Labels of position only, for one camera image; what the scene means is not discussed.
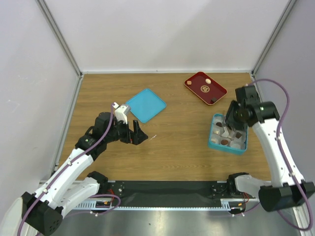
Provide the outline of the dark square chocolate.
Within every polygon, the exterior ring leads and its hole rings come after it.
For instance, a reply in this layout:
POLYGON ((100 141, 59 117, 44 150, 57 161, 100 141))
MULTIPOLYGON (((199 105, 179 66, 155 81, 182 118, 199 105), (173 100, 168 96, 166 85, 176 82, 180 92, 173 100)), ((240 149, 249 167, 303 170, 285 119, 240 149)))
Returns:
POLYGON ((239 132, 237 132, 237 133, 236 133, 236 138, 238 138, 238 139, 239 139, 239 138, 241 138, 241 137, 242 137, 242 134, 241 134, 241 133, 239 133, 239 132))

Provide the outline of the dark round chocolate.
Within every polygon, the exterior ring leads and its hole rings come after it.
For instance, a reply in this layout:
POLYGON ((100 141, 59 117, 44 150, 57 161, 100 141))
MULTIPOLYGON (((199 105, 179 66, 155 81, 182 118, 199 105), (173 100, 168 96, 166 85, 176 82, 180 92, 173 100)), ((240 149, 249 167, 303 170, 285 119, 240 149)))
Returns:
POLYGON ((222 145, 228 145, 228 143, 229 143, 229 141, 228 140, 226 140, 226 139, 223 139, 222 141, 221 141, 221 144, 222 145))

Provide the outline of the blue box lid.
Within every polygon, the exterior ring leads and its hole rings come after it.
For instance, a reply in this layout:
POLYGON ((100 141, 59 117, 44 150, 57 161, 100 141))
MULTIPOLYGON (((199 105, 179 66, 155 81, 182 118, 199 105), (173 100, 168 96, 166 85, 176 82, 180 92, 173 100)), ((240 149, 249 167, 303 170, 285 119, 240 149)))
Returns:
POLYGON ((136 94, 126 104, 141 123, 147 123, 166 108, 166 103, 149 88, 136 94))

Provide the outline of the metal tongs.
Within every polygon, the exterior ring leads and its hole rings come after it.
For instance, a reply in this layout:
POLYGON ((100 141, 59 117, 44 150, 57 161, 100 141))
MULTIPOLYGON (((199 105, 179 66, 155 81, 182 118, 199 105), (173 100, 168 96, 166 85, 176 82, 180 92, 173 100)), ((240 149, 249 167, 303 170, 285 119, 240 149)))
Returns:
POLYGON ((222 114, 222 118, 223 118, 223 121, 222 121, 223 133, 222 133, 222 136, 225 137, 225 138, 231 137, 232 129, 226 123, 226 115, 224 114, 224 112, 222 114))

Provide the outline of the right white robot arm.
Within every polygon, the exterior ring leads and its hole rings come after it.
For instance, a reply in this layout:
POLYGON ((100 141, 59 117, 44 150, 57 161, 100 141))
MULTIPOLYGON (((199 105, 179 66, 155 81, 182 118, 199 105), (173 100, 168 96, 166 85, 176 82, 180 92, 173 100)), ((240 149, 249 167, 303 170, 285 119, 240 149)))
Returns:
POLYGON ((255 86, 235 90, 225 122, 239 132, 251 127, 258 137, 271 173, 271 181, 247 173, 229 176, 227 193, 233 198, 244 192, 258 198, 267 212, 299 207, 315 192, 296 167, 281 130, 280 115, 273 102, 261 102, 255 86))

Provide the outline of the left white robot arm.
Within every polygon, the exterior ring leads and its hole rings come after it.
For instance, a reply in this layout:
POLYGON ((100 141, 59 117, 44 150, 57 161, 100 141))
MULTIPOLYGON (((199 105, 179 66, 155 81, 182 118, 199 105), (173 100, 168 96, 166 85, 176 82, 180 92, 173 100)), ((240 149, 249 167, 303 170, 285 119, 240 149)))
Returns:
POLYGON ((119 120, 113 112, 103 112, 94 125, 79 138, 68 159, 33 194, 22 195, 22 222, 18 235, 25 223, 44 236, 50 236, 60 226, 65 216, 87 198, 103 197, 108 193, 108 178, 93 171, 78 186, 69 189, 77 177, 106 150, 109 143, 120 141, 139 145, 148 139, 137 120, 133 129, 128 122, 119 120))

